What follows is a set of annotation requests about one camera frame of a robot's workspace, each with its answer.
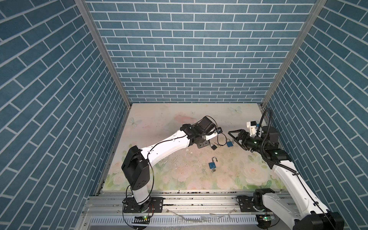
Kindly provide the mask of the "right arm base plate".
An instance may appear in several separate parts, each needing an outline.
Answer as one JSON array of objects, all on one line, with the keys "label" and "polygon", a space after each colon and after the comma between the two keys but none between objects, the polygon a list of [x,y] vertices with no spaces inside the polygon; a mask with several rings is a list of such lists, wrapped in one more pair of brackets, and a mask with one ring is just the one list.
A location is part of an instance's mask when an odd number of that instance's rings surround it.
[{"label": "right arm base plate", "polygon": [[239,195],[236,197],[236,202],[238,203],[241,212],[273,213],[271,210],[266,208],[256,208],[253,204],[253,200],[253,197],[246,195]]}]

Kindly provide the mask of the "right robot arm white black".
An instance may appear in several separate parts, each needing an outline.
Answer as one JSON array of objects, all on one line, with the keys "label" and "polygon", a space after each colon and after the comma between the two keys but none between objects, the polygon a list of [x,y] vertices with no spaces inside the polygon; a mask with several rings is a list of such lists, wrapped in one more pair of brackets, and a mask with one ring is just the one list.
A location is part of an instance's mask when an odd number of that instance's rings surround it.
[{"label": "right robot arm white black", "polygon": [[290,156],[279,148],[278,131],[272,126],[273,110],[266,109],[268,124],[252,121],[247,129],[229,131],[229,136],[242,149],[257,152],[279,177],[291,195],[296,209],[282,201],[274,190],[256,189],[253,205],[258,211],[272,211],[291,230],[342,230],[345,225],[338,212],[331,211],[304,181]]}]

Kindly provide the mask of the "blue padlock with key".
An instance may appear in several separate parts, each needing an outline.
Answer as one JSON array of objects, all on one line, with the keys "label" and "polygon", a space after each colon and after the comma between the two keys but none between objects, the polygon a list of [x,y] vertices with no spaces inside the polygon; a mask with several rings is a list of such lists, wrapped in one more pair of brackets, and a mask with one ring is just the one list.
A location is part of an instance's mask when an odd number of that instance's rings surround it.
[{"label": "blue padlock with key", "polygon": [[216,157],[212,157],[212,162],[209,162],[209,168],[212,173],[216,171],[216,162],[218,162],[218,159]]}]

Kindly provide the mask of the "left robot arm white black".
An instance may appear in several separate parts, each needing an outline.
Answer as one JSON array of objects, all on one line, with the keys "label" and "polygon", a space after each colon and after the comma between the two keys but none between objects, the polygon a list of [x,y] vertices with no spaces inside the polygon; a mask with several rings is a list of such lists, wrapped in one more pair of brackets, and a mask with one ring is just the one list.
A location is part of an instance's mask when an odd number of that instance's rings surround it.
[{"label": "left robot arm white black", "polygon": [[210,145],[210,140],[222,134],[222,128],[208,116],[194,124],[183,124],[170,137],[148,147],[131,147],[123,161],[121,170],[127,179],[133,194],[133,207],[141,211],[152,206],[151,189],[147,183],[153,179],[153,166],[169,155],[192,145],[203,148]]}]

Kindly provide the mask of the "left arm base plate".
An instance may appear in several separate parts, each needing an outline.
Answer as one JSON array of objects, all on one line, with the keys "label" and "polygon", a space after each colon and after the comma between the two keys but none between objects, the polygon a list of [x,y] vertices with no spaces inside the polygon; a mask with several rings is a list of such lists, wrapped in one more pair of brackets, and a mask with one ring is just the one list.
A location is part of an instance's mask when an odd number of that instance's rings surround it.
[{"label": "left arm base plate", "polygon": [[163,197],[151,197],[143,204],[138,204],[135,198],[128,197],[123,200],[123,211],[125,213],[162,213],[163,201]]}]

